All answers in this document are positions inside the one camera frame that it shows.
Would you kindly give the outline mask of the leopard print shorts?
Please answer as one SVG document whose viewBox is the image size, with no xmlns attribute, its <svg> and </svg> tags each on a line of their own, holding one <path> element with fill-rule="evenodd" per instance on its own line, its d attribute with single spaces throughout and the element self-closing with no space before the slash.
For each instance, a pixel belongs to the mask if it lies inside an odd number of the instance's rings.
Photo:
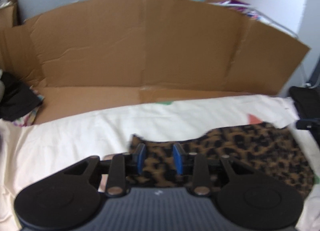
<svg viewBox="0 0 320 231">
<path fill-rule="evenodd" d="M 130 151 L 143 143 L 146 159 L 142 175 L 129 176 L 132 186 L 186 187 L 188 176 L 176 174 L 172 149 L 174 142 L 153 142 L 133 135 Z M 308 159 L 289 128 L 275 128 L 262 122 L 212 129 L 196 139 L 179 141 L 185 152 L 204 154 L 208 159 L 229 155 L 268 176 L 294 187 L 303 198 L 311 193 L 315 175 Z"/>
</svg>

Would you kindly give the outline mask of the black folded garment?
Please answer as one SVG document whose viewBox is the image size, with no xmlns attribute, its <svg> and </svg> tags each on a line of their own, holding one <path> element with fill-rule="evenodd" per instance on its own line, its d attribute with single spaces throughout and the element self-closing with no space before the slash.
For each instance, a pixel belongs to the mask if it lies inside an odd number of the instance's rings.
<svg viewBox="0 0 320 231">
<path fill-rule="evenodd" d="M 319 94 L 315 89 L 292 86 L 289 95 L 302 119 L 319 119 Z"/>
</svg>

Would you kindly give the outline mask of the cream bear print bedsheet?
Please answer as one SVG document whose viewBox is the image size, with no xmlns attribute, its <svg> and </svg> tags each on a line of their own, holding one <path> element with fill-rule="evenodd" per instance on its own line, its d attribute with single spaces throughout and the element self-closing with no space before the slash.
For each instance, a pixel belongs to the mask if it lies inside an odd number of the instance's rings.
<svg viewBox="0 0 320 231">
<path fill-rule="evenodd" d="M 319 147 L 297 130 L 289 98 L 263 95 L 150 103 L 82 113 L 39 125 L 1 121 L 1 230 L 19 230 L 13 202 L 24 187 L 88 156 L 126 152 L 136 134 L 150 141 L 184 141 L 212 129 L 250 125 L 250 116 L 288 128 L 319 174 Z"/>
</svg>

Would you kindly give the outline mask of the brown cardboard sheet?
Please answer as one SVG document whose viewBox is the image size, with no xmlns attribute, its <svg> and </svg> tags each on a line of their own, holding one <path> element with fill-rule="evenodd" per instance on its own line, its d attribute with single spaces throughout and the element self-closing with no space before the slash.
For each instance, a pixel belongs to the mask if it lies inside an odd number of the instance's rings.
<svg viewBox="0 0 320 231">
<path fill-rule="evenodd" d="M 1 68 L 44 95 L 37 123 L 186 99 L 275 96 L 309 51 L 226 7 L 88 0 L 15 25 L 1 10 Z"/>
</svg>

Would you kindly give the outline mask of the black cloth under pillow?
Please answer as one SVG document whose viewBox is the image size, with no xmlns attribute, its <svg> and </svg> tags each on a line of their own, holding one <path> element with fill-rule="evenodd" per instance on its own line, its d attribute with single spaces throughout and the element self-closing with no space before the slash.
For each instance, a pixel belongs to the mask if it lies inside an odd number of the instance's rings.
<svg viewBox="0 0 320 231">
<path fill-rule="evenodd" d="M 2 73 L 1 82 L 4 84 L 1 119 L 13 122 L 42 105 L 42 100 L 31 88 L 9 72 Z"/>
</svg>

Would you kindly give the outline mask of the pink white package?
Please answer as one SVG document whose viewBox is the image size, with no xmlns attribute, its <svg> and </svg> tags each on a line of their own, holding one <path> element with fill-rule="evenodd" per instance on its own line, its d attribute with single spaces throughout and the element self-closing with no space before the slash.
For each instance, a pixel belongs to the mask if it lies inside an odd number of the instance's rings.
<svg viewBox="0 0 320 231">
<path fill-rule="evenodd" d="M 261 19 L 261 15 L 259 14 L 259 12 L 249 3 L 241 2 L 238 0 L 226 0 L 221 2 L 212 2 L 211 4 L 238 11 L 255 20 Z"/>
</svg>

